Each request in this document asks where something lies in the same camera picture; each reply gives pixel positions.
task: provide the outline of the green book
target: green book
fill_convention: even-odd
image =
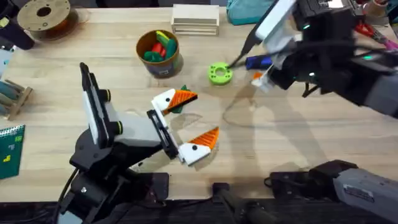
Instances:
[[[0,130],[0,179],[19,174],[25,125]]]

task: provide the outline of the teal cloth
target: teal cloth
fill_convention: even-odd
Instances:
[[[273,0],[228,0],[227,17],[233,25],[257,23]]]

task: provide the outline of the green block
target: green block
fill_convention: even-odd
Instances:
[[[158,52],[145,52],[144,60],[148,62],[163,62],[164,59]]]
[[[187,88],[186,85],[182,86],[181,90],[188,90],[189,91],[189,89]],[[182,108],[183,108],[183,106],[176,107],[176,108],[172,109],[171,112],[172,113],[181,113],[182,112]]]
[[[162,36],[159,35],[159,34],[156,34],[156,39],[157,39],[157,41],[159,41],[159,42],[162,44],[162,46],[163,46],[164,48],[167,47],[167,43],[168,43],[169,41],[168,41],[166,38],[162,37]]]
[[[175,40],[170,39],[169,42],[167,43],[167,47],[166,47],[165,60],[169,59],[170,57],[173,57],[173,55],[175,54],[175,51],[177,51],[177,43]]]
[[[25,125],[0,130],[0,179],[19,174]]]

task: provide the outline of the cup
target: cup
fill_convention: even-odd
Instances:
[[[156,78],[168,78],[176,75],[179,71],[181,71],[183,65],[183,58],[180,55],[180,44],[173,35],[173,33],[166,30],[159,30],[163,32],[168,38],[174,39],[177,43],[177,50],[174,55],[163,62],[148,62],[144,60],[144,54],[147,51],[151,51],[154,44],[158,41],[156,39],[156,31],[152,30],[146,34],[144,34],[137,42],[136,51],[140,58],[140,60],[144,63],[146,69]]]

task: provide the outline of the blue marker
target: blue marker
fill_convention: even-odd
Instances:
[[[267,70],[272,65],[272,60],[270,57],[265,57],[263,55],[247,57],[244,63],[246,70],[250,69],[260,69]]]

